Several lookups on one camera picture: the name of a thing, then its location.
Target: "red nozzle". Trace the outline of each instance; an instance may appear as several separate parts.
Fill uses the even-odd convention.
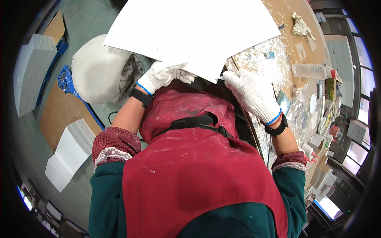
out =
[[[312,151],[312,156],[315,156],[316,158],[319,158],[319,156],[317,156],[317,155],[315,154],[315,151]]]
[[[304,158],[305,158],[308,162],[310,162],[310,163],[312,164],[312,161],[310,161],[310,160],[307,158],[306,154],[304,154]]]

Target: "stack of white boards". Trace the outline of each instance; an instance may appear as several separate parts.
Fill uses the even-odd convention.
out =
[[[33,34],[29,44],[22,45],[13,72],[13,92],[19,117],[36,108],[42,82],[57,47],[53,37]]]
[[[94,133],[84,119],[68,125],[58,142],[56,153],[48,160],[45,175],[62,192],[80,166],[91,155]]]
[[[149,30],[141,27],[153,22]],[[167,63],[188,62],[184,70],[217,83],[227,58],[278,35],[261,0],[129,0],[103,45]]]

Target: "watch strap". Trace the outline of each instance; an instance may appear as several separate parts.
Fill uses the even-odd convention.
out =
[[[144,92],[136,89],[135,87],[136,85],[132,89],[130,97],[134,97],[137,100],[141,101],[143,103],[143,107],[147,108],[149,104],[151,104],[154,95],[147,95]]]
[[[278,135],[280,135],[286,129],[286,127],[288,127],[287,121],[285,121],[286,120],[286,116],[282,113],[281,117],[282,117],[282,121],[279,124],[278,128],[271,129],[268,126],[264,127],[264,130],[266,131],[266,133],[268,133],[268,134],[270,134],[272,136],[278,136]]]

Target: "white cloth rag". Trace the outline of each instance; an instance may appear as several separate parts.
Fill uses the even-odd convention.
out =
[[[312,35],[311,29],[307,26],[307,24],[303,21],[302,17],[296,14],[294,12],[292,14],[292,19],[295,21],[294,26],[292,27],[292,33],[293,34],[299,34],[299,35],[308,35],[313,40],[316,40],[316,38]]]

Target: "window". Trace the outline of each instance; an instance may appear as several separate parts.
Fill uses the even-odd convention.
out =
[[[331,220],[336,219],[341,214],[340,208],[336,206],[329,198],[323,198],[320,202],[314,200],[314,203],[323,211],[323,213]]]
[[[360,166],[364,163],[365,158],[367,157],[368,152],[358,145],[356,142],[352,141],[347,152],[347,156],[353,159]]]
[[[346,169],[348,169],[349,171],[351,171],[354,175],[356,175],[357,172],[360,170],[360,166],[358,164],[356,164],[356,162],[353,161],[348,156],[345,156],[345,159],[344,159],[344,162],[343,162],[343,166]]]
[[[360,99],[360,110],[357,119],[368,125],[368,113],[369,113],[369,101],[361,98]]]
[[[360,37],[355,36],[354,38],[356,42],[357,52],[359,54],[360,64],[371,69],[372,64],[370,62],[368,51],[367,51],[367,48],[365,47],[364,42],[362,41]]]
[[[367,127],[367,130],[365,131],[365,136],[361,144],[365,146],[368,150],[370,150],[370,135],[369,135],[368,127]]]
[[[31,211],[33,206],[31,204],[31,202],[28,200],[28,198],[25,196],[24,192],[21,191],[21,189],[19,188],[19,186],[17,186],[17,188],[19,189],[19,192],[20,192],[20,195],[21,195],[21,198],[23,199],[25,205],[27,206],[27,208]]]
[[[349,25],[349,28],[351,29],[351,31],[353,33],[359,33],[359,31],[357,30],[357,28],[355,27],[355,24],[352,22],[351,19],[347,18],[347,22],[348,22],[348,25]]]
[[[370,97],[370,92],[376,87],[375,77],[369,69],[361,67],[361,93]]]

